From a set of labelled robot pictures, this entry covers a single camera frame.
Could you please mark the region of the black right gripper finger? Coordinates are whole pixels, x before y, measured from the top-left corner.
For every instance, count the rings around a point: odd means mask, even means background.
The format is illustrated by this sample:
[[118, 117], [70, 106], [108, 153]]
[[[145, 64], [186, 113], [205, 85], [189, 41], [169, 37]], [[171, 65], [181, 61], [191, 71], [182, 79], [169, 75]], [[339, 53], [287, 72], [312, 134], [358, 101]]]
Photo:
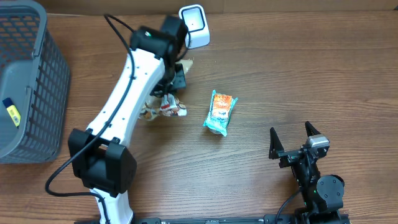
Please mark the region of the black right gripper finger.
[[280, 157], [279, 154], [284, 152], [284, 148], [274, 128], [270, 128], [270, 137], [269, 158], [278, 159]]
[[305, 129], [308, 137], [320, 134], [320, 132], [309, 121], [305, 122]]

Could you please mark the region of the red stick snack packet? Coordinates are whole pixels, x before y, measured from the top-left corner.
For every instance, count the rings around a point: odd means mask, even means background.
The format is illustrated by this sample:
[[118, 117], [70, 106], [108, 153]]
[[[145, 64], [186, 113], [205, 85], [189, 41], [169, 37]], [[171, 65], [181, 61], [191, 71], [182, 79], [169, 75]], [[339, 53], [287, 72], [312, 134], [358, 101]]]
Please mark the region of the red stick snack packet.
[[176, 107], [176, 102], [173, 94], [168, 93], [167, 95], [164, 95], [161, 101], [160, 110], [166, 111], [174, 109], [175, 107]]

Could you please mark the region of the beige brown snack pouch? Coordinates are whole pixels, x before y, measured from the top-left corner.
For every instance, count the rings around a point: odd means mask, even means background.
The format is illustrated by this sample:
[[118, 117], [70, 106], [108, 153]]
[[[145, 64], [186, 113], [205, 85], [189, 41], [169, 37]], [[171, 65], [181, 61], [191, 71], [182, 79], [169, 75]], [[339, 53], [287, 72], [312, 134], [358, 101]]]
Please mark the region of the beige brown snack pouch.
[[168, 93], [160, 96], [148, 96], [139, 114], [139, 119], [151, 121], [158, 116], [186, 116], [186, 106], [175, 96], [176, 92], [186, 88], [186, 73], [193, 65], [193, 60], [180, 60], [175, 64], [175, 79], [170, 84]]

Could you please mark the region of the teal orange snack pack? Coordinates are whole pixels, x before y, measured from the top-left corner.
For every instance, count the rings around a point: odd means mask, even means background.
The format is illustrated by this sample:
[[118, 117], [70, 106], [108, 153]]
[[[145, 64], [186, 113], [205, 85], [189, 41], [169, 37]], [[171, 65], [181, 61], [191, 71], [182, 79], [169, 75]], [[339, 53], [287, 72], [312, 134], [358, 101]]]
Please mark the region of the teal orange snack pack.
[[209, 112], [204, 120], [203, 127], [207, 127], [212, 133], [227, 136], [231, 113], [237, 101], [238, 98], [213, 90]]

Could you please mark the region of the yellow highlighter pen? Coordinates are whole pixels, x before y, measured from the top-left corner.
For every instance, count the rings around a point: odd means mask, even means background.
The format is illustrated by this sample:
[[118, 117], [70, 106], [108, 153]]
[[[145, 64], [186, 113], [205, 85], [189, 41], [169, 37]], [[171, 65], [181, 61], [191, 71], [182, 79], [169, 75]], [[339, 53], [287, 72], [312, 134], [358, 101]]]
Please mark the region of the yellow highlighter pen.
[[21, 123], [21, 115], [19, 111], [17, 110], [15, 104], [10, 98], [5, 98], [3, 101], [3, 105], [6, 107], [6, 110], [11, 117], [14, 125], [16, 128], [19, 128], [20, 123]]

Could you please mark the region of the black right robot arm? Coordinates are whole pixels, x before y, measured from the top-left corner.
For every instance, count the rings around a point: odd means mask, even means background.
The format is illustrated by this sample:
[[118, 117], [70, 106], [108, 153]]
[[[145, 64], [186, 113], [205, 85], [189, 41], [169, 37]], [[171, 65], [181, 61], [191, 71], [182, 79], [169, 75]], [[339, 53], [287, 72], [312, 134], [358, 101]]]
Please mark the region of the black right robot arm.
[[287, 223], [349, 223], [347, 215], [341, 215], [343, 208], [344, 180], [338, 175], [322, 176], [317, 161], [324, 158], [330, 148], [330, 140], [309, 122], [305, 122], [307, 140], [300, 149], [285, 151], [274, 128], [270, 128], [269, 158], [278, 159], [279, 167], [289, 167], [298, 183], [293, 193], [279, 208], [274, 223], [282, 223], [281, 213], [289, 202], [301, 195], [303, 208], [295, 210]]

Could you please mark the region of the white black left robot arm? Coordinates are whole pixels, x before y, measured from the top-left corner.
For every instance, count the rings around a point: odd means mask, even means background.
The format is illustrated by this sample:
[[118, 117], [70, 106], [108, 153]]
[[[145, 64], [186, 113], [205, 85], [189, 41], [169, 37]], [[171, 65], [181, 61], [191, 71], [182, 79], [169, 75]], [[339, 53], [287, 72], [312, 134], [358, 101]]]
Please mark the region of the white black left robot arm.
[[129, 152], [136, 121], [148, 96], [164, 96], [185, 88], [178, 55], [188, 27], [167, 16], [159, 30], [141, 26], [125, 43], [122, 74], [100, 114], [85, 131], [74, 129], [68, 138], [73, 173], [96, 198], [98, 223], [132, 223], [128, 200], [137, 170]]

